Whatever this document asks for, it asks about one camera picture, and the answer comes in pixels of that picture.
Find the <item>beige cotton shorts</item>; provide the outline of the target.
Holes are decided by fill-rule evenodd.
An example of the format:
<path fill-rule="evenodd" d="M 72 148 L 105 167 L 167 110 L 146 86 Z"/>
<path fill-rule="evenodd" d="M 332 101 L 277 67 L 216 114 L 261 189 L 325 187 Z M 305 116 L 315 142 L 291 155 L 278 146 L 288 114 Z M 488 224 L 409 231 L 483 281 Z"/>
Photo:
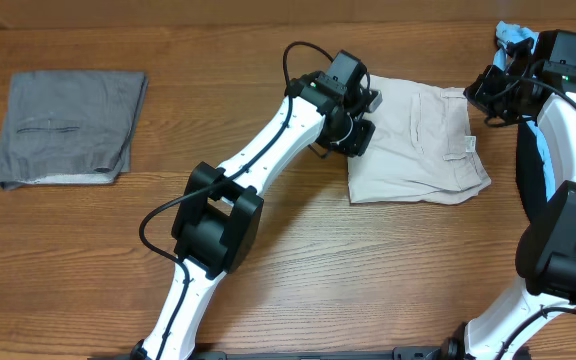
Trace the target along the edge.
<path fill-rule="evenodd" d="M 383 101 L 365 116 L 375 125 L 365 153 L 348 160 L 352 203 L 456 205 L 491 184 L 462 88 L 376 75 L 368 82 Z"/>

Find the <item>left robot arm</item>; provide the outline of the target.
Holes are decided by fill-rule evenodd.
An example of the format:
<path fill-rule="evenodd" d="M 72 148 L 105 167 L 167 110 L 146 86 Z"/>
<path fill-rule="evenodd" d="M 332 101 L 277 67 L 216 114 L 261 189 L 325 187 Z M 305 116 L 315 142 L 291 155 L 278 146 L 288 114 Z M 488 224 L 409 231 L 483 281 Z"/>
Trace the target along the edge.
<path fill-rule="evenodd" d="M 181 197 L 151 211 L 176 208 L 173 252 L 146 247 L 174 264 L 171 287 L 152 332 L 131 350 L 132 359 L 188 359 L 201 320 L 219 283 L 246 258 L 256 238 L 263 195 L 304 149 L 327 154 L 364 154 L 375 131 L 365 114 L 381 94 L 370 87 L 366 66 L 341 50 L 325 71 L 288 78 L 284 98 L 270 122 L 240 152 L 217 167 L 202 162 Z"/>

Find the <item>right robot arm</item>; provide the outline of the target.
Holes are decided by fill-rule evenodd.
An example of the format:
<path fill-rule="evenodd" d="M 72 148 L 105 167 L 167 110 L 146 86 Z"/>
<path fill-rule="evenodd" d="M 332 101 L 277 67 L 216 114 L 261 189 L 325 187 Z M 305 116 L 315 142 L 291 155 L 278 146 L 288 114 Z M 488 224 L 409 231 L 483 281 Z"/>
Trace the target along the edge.
<path fill-rule="evenodd" d="M 576 32 L 522 40 L 500 35 L 508 64 L 488 66 L 465 90 L 490 127 L 516 126 L 516 183 L 529 226 L 516 278 L 441 347 L 398 359 L 526 359 L 527 343 L 562 314 L 576 316 Z"/>

